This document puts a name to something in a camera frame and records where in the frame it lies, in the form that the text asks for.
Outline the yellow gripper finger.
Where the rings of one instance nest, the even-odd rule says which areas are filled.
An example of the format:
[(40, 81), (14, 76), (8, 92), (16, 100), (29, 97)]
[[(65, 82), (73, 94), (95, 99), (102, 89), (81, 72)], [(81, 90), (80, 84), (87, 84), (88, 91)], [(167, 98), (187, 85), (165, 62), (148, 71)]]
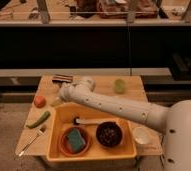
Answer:
[(56, 98), (56, 99), (51, 103), (51, 106), (52, 106), (52, 107), (57, 107), (57, 106), (61, 105), (62, 103), (63, 103), (62, 99)]

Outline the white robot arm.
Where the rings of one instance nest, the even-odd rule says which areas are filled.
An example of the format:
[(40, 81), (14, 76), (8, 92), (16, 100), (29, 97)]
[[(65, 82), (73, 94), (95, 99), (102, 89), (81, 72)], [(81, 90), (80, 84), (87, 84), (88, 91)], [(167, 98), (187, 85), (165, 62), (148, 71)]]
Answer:
[(82, 77), (60, 83), (59, 99), (107, 112), (145, 125), (165, 135), (164, 171), (191, 171), (191, 100), (171, 107), (102, 95), (94, 92), (95, 81)]

